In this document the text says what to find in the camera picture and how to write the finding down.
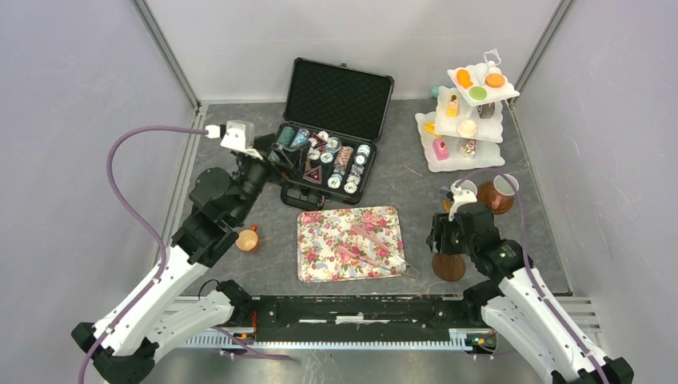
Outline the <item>sprinkled strawberry cake slice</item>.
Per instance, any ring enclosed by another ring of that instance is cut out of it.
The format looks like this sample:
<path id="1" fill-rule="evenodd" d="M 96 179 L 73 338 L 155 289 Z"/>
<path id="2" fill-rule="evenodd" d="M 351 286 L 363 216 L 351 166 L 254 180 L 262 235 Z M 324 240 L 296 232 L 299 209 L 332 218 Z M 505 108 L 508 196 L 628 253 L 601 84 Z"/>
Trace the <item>sprinkled strawberry cake slice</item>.
<path id="1" fill-rule="evenodd" d="M 468 159 L 472 159 L 476 155 L 476 146 L 477 146 L 477 141 L 476 140 L 468 140 L 460 149 L 459 153 L 464 157 Z"/>

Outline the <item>medium brown wooden coaster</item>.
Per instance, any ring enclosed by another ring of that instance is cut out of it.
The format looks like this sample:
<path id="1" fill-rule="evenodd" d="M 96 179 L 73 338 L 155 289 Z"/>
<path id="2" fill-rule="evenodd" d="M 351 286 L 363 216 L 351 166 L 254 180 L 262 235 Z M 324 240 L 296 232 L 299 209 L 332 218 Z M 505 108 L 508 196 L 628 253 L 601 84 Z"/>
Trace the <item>medium brown wooden coaster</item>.
<path id="1" fill-rule="evenodd" d="M 488 206 L 494 214 L 505 214 L 511 210 L 514 196 L 502 194 L 493 182 L 484 182 L 478 189 L 477 201 Z"/>

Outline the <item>pink mug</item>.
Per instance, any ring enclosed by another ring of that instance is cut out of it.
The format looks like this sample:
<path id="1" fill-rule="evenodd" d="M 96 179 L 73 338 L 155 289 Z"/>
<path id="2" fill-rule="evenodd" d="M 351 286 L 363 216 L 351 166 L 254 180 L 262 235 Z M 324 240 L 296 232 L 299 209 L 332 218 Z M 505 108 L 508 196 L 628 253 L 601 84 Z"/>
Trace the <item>pink mug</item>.
<path id="1" fill-rule="evenodd" d="M 479 200 L 488 204 L 495 214 L 503 214 L 512 208 L 520 183 L 511 174 L 497 175 L 479 190 Z"/>

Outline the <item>yellow kiwi cake slice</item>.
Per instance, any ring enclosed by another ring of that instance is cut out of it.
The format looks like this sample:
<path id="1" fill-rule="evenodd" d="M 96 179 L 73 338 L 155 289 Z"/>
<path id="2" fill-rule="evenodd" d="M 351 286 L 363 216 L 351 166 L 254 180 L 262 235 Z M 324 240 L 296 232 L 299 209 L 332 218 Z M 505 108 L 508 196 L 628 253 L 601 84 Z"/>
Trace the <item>yellow kiwi cake slice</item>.
<path id="1" fill-rule="evenodd" d="M 442 135 L 437 133 L 436 126 L 435 126 L 434 122 L 426 122 L 423 125 L 423 129 L 424 129 L 425 132 L 431 134 L 435 138 L 442 138 Z"/>

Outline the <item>dark brown wooden coaster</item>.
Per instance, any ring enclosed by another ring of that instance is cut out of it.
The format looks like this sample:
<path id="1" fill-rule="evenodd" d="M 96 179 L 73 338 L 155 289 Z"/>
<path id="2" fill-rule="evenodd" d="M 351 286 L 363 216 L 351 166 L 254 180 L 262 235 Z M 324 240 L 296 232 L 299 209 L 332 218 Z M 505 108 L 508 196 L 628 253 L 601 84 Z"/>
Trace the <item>dark brown wooden coaster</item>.
<path id="1" fill-rule="evenodd" d="M 465 275 L 466 263 L 459 254 L 435 254 L 432 269 L 438 278 L 446 282 L 457 282 Z"/>

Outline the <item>pink strawberry cake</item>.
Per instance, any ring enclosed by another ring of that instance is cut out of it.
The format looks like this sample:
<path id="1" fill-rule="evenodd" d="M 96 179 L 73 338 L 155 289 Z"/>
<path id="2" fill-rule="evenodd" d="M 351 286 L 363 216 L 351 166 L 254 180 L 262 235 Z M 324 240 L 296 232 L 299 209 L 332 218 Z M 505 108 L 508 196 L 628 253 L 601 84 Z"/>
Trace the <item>pink strawberry cake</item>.
<path id="1" fill-rule="evenodd" d="M 435 138 L 432 147 L 437 161 L 444 161 L 449 158 L 448 147 L 442 138 Z"/>

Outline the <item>light orange wooden coaster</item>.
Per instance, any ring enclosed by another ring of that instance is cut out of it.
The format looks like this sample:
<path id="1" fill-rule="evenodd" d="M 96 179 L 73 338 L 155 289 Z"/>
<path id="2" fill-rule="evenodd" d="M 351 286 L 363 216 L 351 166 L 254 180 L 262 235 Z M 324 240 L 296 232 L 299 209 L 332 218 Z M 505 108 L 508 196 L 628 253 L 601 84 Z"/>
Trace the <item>light orange wooden coaster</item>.
<path id="1" fill-rule="evenodd" d="M 443 198 L 442 199 L 442 206 L 443 206 L 444 211 L 446 213 L 449 213 L 449 211 L 451 210 L 452 203 L 448 198 Z"/>

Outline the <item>cream round pudding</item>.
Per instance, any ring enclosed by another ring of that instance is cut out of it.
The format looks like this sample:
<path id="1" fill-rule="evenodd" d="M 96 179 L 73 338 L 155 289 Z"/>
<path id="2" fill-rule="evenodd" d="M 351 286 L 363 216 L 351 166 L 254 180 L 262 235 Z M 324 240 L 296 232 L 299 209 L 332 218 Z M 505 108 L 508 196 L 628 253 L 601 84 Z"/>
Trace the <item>cream round pudding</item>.
<path id="1" fill-rule="evenodd" d="M 474 138 L 477 132 L 477 123 L 472 119 L 465 119 L 457 125 L 457 133 L 463 138 Z"/>

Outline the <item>chocolate cake slice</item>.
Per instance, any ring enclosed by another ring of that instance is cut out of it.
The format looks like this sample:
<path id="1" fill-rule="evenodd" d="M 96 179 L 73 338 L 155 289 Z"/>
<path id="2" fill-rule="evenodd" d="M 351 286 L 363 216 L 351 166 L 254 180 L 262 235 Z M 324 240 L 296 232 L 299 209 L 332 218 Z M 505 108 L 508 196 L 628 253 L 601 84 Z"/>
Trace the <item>chocolate cake slice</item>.
<path id="1" fill-rule="evenodd" d="M 480 119 L 492 118 L 496 111 L 496 103 L 487 103 L 477 106 L 477 113 Z"/>

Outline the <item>grey white mug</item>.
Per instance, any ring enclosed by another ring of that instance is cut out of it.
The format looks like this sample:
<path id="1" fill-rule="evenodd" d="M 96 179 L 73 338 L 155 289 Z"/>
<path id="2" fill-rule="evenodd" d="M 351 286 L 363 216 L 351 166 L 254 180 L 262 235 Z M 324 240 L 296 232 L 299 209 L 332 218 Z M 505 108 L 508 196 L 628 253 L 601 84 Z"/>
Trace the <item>grey white mug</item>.
<path id="1" fill-rule="evenodd" d="M 477 186 L 471 180 L 458 179 L 450 186 L 441 188 L 441 195 L 448 198 L 452 204 L 477 201 Z"/>

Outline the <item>orange pastry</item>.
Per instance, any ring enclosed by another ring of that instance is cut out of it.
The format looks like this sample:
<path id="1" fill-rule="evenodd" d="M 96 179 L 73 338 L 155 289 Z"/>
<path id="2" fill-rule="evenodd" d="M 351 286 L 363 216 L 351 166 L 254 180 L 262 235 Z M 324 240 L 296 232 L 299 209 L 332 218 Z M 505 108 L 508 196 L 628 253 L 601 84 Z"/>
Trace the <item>orange pastry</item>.
<path id="1" fill-rule="evenodd" d="M 464 89 L 468 89 L 473 85 L 470 73 L 466 69 L 459 69 L 456 74 L 457 84 Z"/>

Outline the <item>yellow round biscuit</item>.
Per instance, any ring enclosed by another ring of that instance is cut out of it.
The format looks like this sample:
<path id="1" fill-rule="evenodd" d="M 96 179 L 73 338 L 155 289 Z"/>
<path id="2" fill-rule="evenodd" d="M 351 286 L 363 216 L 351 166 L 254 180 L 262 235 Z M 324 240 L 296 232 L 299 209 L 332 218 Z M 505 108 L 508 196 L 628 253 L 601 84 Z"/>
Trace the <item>yellow round biscuit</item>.
<path id="1" fill-rule="evenodd" d="M 485 77 L 485 84 L 492 88 L 501 88 L 505 84 L 505 77 L 502 74 L 490 73 Z"/>

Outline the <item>green round macaron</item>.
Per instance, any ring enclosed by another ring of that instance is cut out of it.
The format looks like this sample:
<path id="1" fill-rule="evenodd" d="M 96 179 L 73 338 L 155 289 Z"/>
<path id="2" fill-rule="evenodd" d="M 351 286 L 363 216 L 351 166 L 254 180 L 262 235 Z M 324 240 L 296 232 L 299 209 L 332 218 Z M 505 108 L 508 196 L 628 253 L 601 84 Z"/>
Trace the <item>green round macaron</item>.
<path id="1" fill-rule="evenodd" d="M 488 97 L 487 90 L 483 86 L 472 86 L 469 89 L 469 96 L 474 100 L 485 100 Z"/>

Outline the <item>pink-handled metal tongs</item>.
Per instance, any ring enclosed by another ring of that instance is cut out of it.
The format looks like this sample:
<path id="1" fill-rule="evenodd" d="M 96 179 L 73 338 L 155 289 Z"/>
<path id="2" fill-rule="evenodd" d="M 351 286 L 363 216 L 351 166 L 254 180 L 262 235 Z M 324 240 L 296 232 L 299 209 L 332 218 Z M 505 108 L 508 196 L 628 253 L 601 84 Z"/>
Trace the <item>pink-handled metal tongs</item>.
<path id="1" fill-rule="evenodd" d="M 373 232 L 363 226 L 352 224 L 349 237 L 357 241 L 355 246 L 338 245 L 336 252 L 350 260 L 357 260 L 371 268 L 372 278 L 400 276 L 417 279 L 419 271 L 401 256 L 397 248 L 380 240 Z"/>

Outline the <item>yellow cake with green fruit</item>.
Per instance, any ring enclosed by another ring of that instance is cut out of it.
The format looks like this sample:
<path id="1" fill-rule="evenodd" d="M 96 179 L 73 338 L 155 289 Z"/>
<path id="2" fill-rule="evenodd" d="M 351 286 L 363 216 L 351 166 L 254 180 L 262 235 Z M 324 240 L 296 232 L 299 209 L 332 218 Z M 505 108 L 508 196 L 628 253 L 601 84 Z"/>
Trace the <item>yellow cake with green fruit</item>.
<path id="1" fill-rule="evenodd" d="M 448 117 L 456 118 L 459 114 L 460 99 L 457 94 L 450 94 L 448 98 L 446 114 Z"/>

